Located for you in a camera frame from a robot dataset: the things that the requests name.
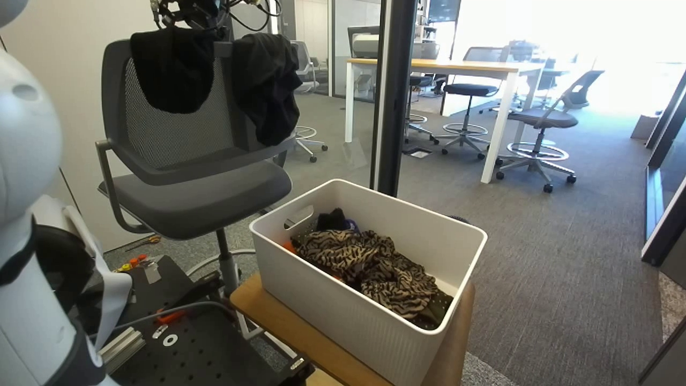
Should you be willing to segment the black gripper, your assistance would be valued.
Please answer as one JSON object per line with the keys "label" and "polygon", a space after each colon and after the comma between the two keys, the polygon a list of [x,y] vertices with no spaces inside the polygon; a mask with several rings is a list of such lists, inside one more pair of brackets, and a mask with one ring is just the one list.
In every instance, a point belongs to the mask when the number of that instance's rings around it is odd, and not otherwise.
{"label": "black gripper", "polygon": [[174,17],[190,28],[212,30],[226,16],[224,0],[176,0]]}

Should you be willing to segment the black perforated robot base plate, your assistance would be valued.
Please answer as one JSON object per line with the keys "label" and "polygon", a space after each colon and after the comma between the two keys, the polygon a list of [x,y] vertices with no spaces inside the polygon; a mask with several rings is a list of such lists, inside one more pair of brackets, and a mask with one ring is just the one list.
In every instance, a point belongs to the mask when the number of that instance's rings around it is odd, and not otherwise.
{"label": "black perforated robot base plate", "polygon": [[121,326],[135,353],[121,386],[307,386],[314,366],[266,336],[244,340],[226,302],[202,299],[172,257],[128,270],[132,299]]}

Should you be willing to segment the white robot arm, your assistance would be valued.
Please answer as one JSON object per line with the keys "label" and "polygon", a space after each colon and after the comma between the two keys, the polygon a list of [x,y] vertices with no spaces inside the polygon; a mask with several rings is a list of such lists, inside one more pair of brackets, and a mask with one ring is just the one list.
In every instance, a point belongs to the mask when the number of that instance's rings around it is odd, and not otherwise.
{"label": "white robot arm", "polygon": [[[0,377],[2,386],[121,386],[100,356],[121,330],[132,277],[102,259],[83,217],[47,196],[62,158],[62,126],[41,81],[0,51]],[[69,315],[39,262],[39,218],[85,251],[99,278],[96,332]]]}

